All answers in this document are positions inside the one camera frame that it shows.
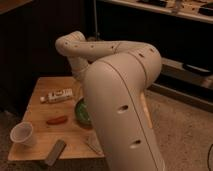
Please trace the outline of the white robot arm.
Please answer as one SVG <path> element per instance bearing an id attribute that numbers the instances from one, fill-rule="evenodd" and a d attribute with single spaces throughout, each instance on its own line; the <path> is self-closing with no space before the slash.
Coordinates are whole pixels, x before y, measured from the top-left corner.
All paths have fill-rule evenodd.
<path id="1" fill-rule="evenodd" d="M 143 42 L 88 41 L 79 31 L 58 38 L 55 47 L 82 83 L 110 171 L 166 171 L 144 98 L 161 72 L 158 50 Z"/>

